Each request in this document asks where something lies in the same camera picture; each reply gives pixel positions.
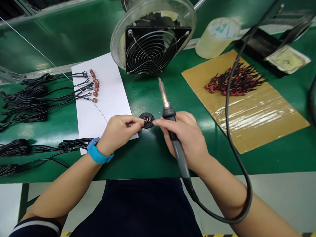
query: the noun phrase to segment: plastic wrap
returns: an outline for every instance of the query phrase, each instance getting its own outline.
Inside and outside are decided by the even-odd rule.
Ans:
[[[226,133],[225,96],[211,94],[204,86],[217,73],[232,67],[237,52],[232,50],[182,73],[219,127]],[[240,62],[249,65],[243,58]],[[229,124],[232,141],[240,154],[296,132],[310,124],[268,82],[245,96],[231,96]]]

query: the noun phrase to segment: soldering iron handle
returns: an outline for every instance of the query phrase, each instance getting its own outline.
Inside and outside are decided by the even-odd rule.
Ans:
[[[176,115],[176,113],[171,106],[168,108],[164,108],[162,110],[162,117],[164,119],[175,121],[175,115]],[[171,131],[168,131],[168,132],[169,132],[169,136],[170,136],[171,141],[178,141],[179,140],[177,135],[174,132],[171,132]]]
[[[164,108],[162,110],[162,117],[167,120],[176,121],[175,119],[175,111],[170,106],[168,108]],[[181,176],[184,179],[190,179],[190,173],[187,165],[187,161],[185,159],[184,151],[180,140],[174,132],[168,131],[170,140],[172,141],[174,154],[178,162],[178,166],[181,172]]]

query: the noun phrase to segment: blue wristband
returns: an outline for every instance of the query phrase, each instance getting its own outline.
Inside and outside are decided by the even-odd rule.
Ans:
[[[88,153],[90,154],[90,156],[96,163],[98,164],[108,163],[114,156],[114,153],[112,153],[112,155],[110,156],[105,156],[101,152],[99,152],[98,148],[96,147],[96,144],[98,143],[99,140],[100,138],[94,138],[91,140],[91,142],[89,142],[87,146]]]

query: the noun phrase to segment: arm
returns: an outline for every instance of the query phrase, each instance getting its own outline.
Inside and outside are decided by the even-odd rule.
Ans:
[[[109,156],[141,131],[143,126],[144,121],[140,118],[131,115],[114,116],[96,146],[102,154]],[[85,195],[101,166],[88,153],[85,154],[40,195],[22,221],[38,216],[56,218],[64,225],[67,214]]]
[[[178,112],[176,119],[176,122],[157,119],[153,123],[161,127],[173,156],[174,150],[168,130],[177,134],[182,143],[188,167],[206,184],[223,215],[226,218],[237,216],[244,206],[247,188],[209,155],[205,138],[192,114]],[[292,226],[255,194],[246,218],[231,227],[238,236],[243,237],[300,236]]]

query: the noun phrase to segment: black circular component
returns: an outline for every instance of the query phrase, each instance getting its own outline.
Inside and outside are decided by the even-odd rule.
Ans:
[[[139,118],[145,121],[143,128],[151,128],[153,126],[152,121],[154,121],[155,118],[151,113],[142,113]]]

